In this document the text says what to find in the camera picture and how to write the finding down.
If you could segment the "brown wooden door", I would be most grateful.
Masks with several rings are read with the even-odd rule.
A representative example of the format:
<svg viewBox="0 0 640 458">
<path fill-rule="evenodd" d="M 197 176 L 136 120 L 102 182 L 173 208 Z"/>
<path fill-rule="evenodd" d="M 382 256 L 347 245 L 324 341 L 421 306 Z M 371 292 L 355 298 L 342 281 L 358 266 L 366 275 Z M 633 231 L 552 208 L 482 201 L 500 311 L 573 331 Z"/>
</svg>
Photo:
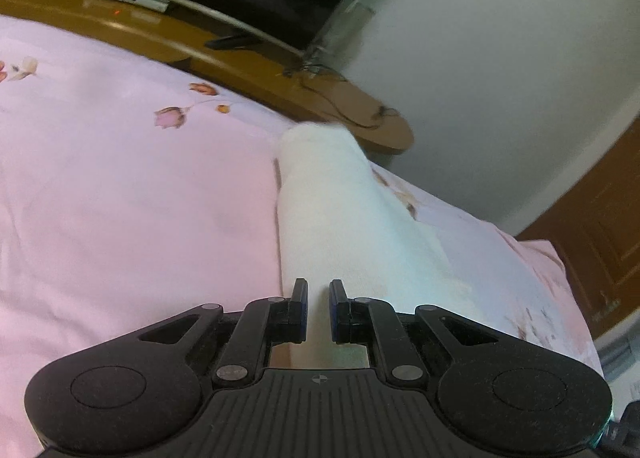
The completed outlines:
<svg viewBox="0 0 640 458">
<path fill-rule="evenodd" d="M 551 241 L 591 336 L 639 308 L 639 122 L 516 237 Z"/>
</svg>

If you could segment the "wooden TV stand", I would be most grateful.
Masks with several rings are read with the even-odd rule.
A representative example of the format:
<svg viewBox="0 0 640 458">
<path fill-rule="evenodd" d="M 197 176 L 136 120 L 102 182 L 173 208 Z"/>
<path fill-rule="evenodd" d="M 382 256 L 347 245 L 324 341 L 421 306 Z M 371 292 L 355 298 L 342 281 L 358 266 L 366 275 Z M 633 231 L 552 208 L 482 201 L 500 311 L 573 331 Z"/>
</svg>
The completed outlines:
<svg viewBox="0 0 640 458">
<path fill-rule="evenodd" d="M 336 70 L 316 73 L 302 55 L 267 40 L 250 49 L 206 48 L 234 26 L 189 1 L 169 2 L 160 13 L 114 0 L 1 0 L 1 11 L 178 68 L 297 121 L 341 122 L 372 153 L 399 155 L 413 145 L 408 121 L 395 108 Z"/>
</svg>

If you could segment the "black television foot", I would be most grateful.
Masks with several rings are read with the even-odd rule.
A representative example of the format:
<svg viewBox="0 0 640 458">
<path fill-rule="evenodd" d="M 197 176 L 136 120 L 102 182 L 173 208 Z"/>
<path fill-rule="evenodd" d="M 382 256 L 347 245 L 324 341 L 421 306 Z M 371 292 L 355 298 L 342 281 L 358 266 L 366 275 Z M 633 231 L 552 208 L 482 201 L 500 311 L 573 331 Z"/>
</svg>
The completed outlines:
<svg viewBox="0 0 640 458">
<path fill-rule="evenodd" d="M 250 33 L 236 33 L 206 41 L 206 48 L 216 51 L 250 49 L 262 43 L 262 39 Z"/>
</svg>

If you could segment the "pink floral bed sheet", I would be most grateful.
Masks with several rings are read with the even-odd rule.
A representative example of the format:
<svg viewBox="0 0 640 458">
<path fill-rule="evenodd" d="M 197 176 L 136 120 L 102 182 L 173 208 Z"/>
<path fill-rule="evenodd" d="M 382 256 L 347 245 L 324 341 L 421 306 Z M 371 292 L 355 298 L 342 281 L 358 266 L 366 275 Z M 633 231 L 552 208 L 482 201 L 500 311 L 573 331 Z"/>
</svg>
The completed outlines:
<svg viewBox="0 0 640 458">
<path fill-rule="evenodd" d="M 36 22 L 1 21 L 1 452 L 52 360 L 215 302 L 284 296 L 277 149 L 288 119 L 200 77 Z M 370 163 L 434 227 L 479 323 L 600 362 L 546 241 L 520 243 Z"/>
</svg>

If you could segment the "clear glass vase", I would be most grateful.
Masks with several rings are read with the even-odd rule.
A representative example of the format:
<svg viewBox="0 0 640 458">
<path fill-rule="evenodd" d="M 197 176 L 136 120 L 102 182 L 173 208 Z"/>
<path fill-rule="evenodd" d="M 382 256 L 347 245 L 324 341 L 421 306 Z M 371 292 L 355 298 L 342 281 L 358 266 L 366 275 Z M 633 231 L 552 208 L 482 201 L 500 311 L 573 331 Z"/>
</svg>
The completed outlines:
<svg viewBox="0 0 640 458">
<path fill-rule="evenodd" d="M 311 42 L 304 65 L 316 73 L 321 67 L 341 72 L 360 50 L 374 10 L 362 0 L 342 0 Z"/>
</svg>

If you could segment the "pale mint small garment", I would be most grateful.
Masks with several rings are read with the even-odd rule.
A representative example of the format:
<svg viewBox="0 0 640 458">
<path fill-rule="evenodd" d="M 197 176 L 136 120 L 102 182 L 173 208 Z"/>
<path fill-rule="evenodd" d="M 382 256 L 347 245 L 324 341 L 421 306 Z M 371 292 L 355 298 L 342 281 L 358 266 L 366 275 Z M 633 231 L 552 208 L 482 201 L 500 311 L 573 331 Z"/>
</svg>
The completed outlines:
<svg viewBox="0 0 640 458">
<path fill-rule="evenodd" d="M 434 227 L 415 218 L 343 127 L 305 122 L 277 149 L 281 186 L 278 231 L 284 288 L 308 284 L 306 340 L 291 348 L 302 369 L 362 368 L 367 352 L 331 338 L 329 285 L 411 313 L 435 304 L 472 321 L 484 319 L 472 288 L 454 268 Z"/>
</svg>

